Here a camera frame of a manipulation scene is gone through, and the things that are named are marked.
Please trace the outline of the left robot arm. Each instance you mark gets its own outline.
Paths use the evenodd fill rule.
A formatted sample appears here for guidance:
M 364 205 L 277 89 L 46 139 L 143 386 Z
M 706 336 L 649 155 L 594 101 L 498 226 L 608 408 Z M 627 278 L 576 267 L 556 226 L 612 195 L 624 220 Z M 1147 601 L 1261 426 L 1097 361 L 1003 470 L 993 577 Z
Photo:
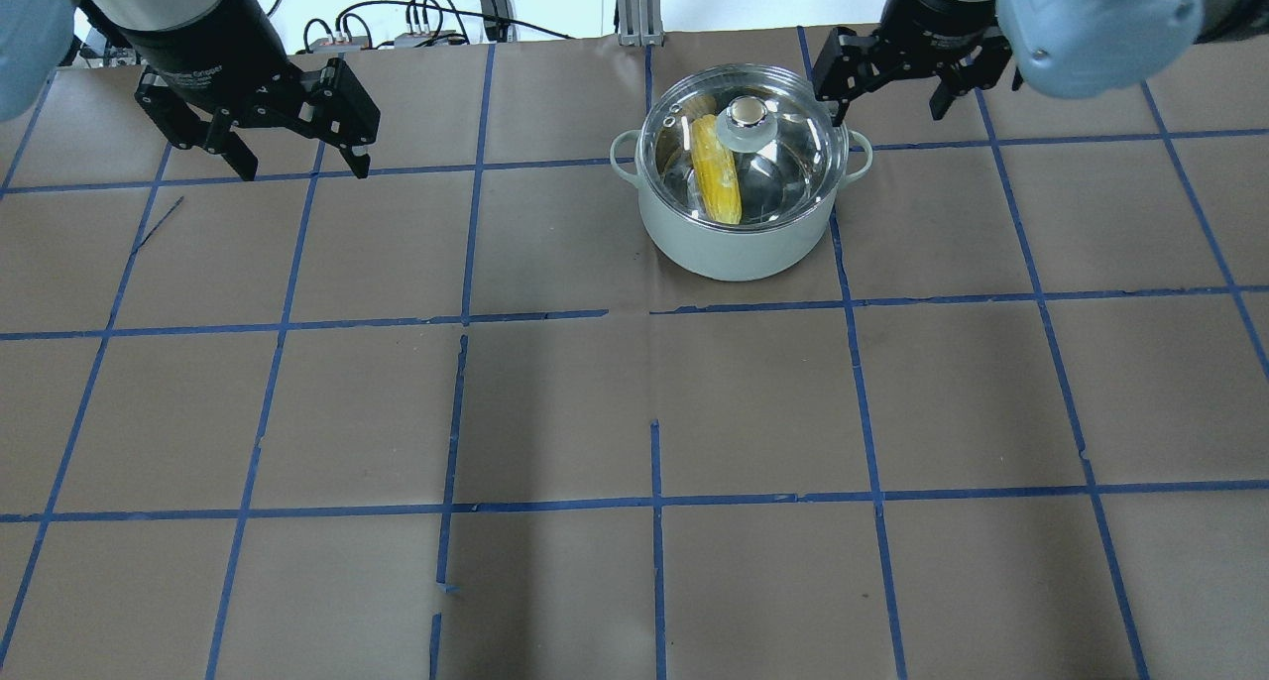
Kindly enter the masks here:
M 143 61 L 135 101 L 174 148 L 202 148 L 244 181 L 258 156 L 241 129 L 289 129 L 336 148 L 367 178 L 381 112 L 352 67 L 289 60 L 259 0 L 3 0 L 1 115 L 36 103 L 88 4 Z

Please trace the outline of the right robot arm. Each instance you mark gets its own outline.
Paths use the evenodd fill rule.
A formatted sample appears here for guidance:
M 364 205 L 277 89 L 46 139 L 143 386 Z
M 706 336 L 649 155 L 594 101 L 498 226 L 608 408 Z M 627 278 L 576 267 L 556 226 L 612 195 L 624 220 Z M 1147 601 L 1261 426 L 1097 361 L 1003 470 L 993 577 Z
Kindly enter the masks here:
M 937 79 L 929 100 L 942 121 L 953 101 L 995 88 L 1088 100 L 1143 82 L 1192 44 L 1266 34 L 1266 0 L 887 0 L 868 36 L 831 30 L 811 82 L 835 124 L 858 98 L 891 82 Z

